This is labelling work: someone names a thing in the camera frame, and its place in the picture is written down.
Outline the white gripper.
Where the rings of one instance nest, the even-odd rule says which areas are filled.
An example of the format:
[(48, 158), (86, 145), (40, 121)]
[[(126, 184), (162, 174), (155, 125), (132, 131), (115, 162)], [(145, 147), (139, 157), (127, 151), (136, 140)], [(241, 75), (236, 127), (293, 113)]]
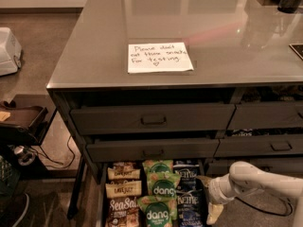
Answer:
[(229, 175), (211, 179), (204, 175), (198, 175), (203, 186), (208, 189), (210, 203), (208, 204), (207, 225), (215, 224), (223, 212), (223, 204), (228, 204), (237, 196), (236, 188)]

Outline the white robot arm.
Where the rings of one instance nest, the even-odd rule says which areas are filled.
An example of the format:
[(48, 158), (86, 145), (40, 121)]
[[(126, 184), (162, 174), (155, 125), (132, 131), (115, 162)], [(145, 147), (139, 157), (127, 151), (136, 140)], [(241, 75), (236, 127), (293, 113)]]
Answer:
[(263, 171), (250, 163), (237, 161), (224, 176), (209, 178), (198, 175), (207, 189), (208, 215), (206, 223), (214, 224), (223, 207), (236, 197), (266, 191), (281, 198), (295, 200), (293, 227), (303, 227), (303, 179)]

